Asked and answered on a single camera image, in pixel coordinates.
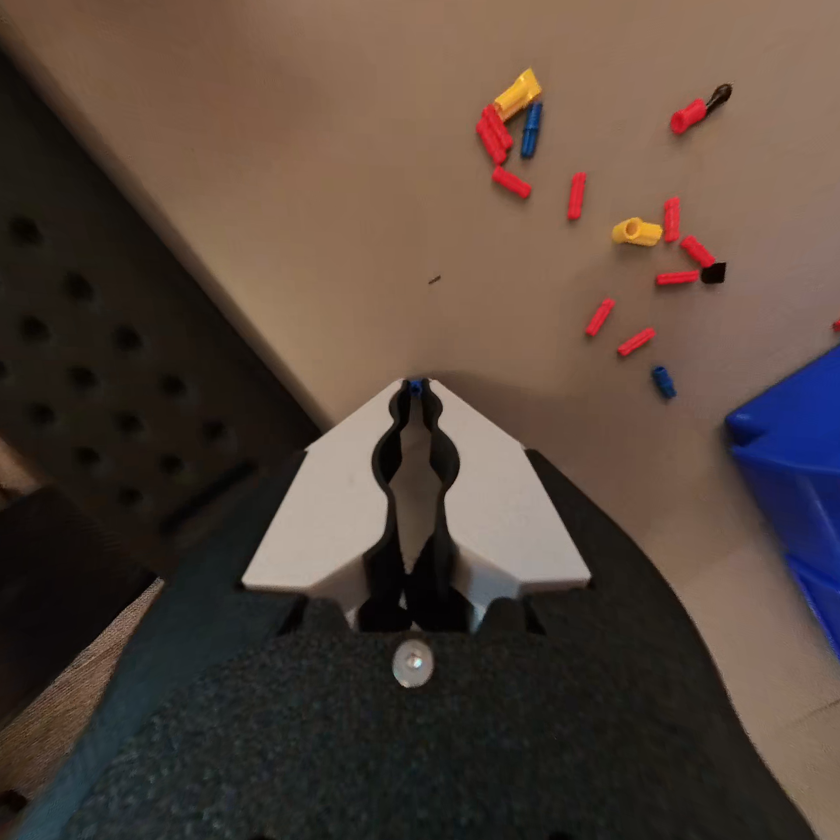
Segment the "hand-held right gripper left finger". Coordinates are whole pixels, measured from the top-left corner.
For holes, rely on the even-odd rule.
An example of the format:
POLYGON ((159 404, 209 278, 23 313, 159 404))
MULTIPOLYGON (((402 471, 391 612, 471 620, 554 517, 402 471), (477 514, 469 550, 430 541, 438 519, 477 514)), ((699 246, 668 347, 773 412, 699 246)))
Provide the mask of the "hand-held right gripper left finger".
POLYGON ((252 592, 369 597, 364 556, 385 536, 390 501, 376 446, 400 421, 397 380, 304 451, 241 583, 252 592))

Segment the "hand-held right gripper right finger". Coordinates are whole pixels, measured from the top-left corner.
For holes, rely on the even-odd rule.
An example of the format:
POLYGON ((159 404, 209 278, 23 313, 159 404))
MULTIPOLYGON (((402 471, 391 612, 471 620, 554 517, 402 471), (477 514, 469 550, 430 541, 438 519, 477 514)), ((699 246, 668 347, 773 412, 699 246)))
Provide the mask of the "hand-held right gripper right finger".
POLYGON ((525 447, 442 385, 422 381, 440 481, 431 581, 468 602, 585 587, 592 574, 525 447))

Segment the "blue plastic bin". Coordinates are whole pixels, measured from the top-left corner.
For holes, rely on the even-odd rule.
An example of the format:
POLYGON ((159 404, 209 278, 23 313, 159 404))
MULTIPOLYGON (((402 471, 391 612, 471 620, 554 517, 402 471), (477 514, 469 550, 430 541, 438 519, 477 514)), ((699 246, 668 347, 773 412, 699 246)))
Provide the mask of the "blue plastic bin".
POLYGON ((839 349, 726 415, 742 479, 839 656, 839 349))

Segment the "black mat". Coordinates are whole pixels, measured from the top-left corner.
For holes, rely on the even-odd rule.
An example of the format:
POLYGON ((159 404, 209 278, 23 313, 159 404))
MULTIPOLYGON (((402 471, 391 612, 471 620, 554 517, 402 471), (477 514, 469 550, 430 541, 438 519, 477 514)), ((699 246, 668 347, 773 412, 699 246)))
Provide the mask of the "black mat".
POLYGON ((2 436, 172 576, 319 430, 2 49, 2 436))

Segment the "scattered lego pins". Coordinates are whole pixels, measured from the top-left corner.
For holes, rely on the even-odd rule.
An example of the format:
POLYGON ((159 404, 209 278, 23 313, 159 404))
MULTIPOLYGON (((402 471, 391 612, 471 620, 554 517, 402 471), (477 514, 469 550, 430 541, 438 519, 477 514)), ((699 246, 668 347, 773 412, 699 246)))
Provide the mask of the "scattered lego pins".
POLYGON ((484 380, 524 426, 726 412, 838 351, 838 55, 755 57, 631 104, 549 103, 494 186, 517 223, 476 296, 484 380))

